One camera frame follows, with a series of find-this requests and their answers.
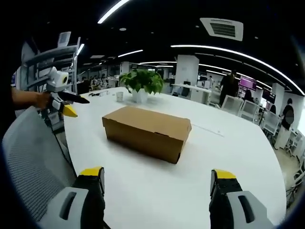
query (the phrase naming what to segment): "green plant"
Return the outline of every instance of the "green plant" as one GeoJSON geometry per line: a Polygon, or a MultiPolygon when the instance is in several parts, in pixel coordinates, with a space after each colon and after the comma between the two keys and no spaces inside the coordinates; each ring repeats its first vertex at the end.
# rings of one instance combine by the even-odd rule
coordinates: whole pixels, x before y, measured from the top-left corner
{"type": "Polygon", "coordinates": [[[161,76],[152,71],[145,69],[134,69],[129,73],[122,74],[120,76],[120,83],[124,84],[129,90],[129,88],[134,89],[136,92],[139,92],[143,88],[146,92],[151,94],[152,92],[156,94],[161,92],[163,88],[163,79],[161,76]]]}

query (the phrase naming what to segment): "human hand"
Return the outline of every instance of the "human hand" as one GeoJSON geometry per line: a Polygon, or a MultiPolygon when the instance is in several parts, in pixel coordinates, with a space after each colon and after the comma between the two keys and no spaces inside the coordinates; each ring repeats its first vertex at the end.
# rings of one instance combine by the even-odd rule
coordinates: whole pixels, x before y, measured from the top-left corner
{"type": "Polygon", "coordinates": [[[45,109],[47,107],[47,104],[50,100],[50,93],[48,92],[43,92],[43,93],[36,93],[36,102],[35,102],[35,107],[40,108],[40,109],[45,109]]]}

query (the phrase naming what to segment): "purple screen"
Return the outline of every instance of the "purple screen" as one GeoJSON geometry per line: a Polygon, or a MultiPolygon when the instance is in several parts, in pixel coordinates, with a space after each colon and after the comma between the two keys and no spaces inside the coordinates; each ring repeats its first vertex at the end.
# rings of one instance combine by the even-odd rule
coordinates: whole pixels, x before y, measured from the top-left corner
{"type": "Polygon", "coordinates": [[[247,77],[241,77],[239,85],[256,91],[256,81],[247,77]]]}

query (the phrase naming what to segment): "potted plant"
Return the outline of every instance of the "potted plant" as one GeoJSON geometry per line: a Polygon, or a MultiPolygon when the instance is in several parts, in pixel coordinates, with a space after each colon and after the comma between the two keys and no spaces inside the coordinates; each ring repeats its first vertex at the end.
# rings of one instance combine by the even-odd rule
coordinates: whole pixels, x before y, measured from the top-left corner
{"type": "Polygon", "coordinates": [[[129,93],[132,93],[133,100],[136,103],[145,103],[148,94],[152,92],[154,94],[160,93],[163,88],[161,76],[146,69],[134,69],[129,73],[122,74],[120,83],[126,86],[129,93]]]}

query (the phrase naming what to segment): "shelf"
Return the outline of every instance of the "shelf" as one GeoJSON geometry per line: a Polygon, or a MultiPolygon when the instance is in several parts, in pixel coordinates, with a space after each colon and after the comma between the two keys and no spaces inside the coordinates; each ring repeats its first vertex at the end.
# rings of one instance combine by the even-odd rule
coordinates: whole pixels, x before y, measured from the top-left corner
{"type": "Polygon", "coordinates": [[[46,64],[46,65],[43,65],[43,66],[39,66],[38,70],[41,71],[43,69],[51,68],[51,67],[54,67],[54,66],[56,67],[56,66],[69,65],[69,64],[72,63],[72,61],[73,61],[73,58],[67,58],[67,59],[63,59],[63,60],[54,61],[52,63],[46,64]]]}
{"type": "Polygon", "coordinates": [[[35,80],[32,83],[29,83],[26,87],[27,87],[27,89],[29,89],[29,88],[31,88],[33,86],[40,86],[42,84],[45,84],[46,81],[48,80],[48,78],[49,78],[48,76],[39,78],[38,80],[35,80]]]}
{"type": "Polygon", "coordinates": [[[65,47],[59,47],[56,49],[47,50],[45,52],[42,52],[34,56],[29,60],[26,60],[24,63],[27,64],[27,66],[29,67],[50,58],[56,58],[65,55],[73,55],[76,52],[76,49],[77,49],[77,45],[69,45],[65,47]]]}

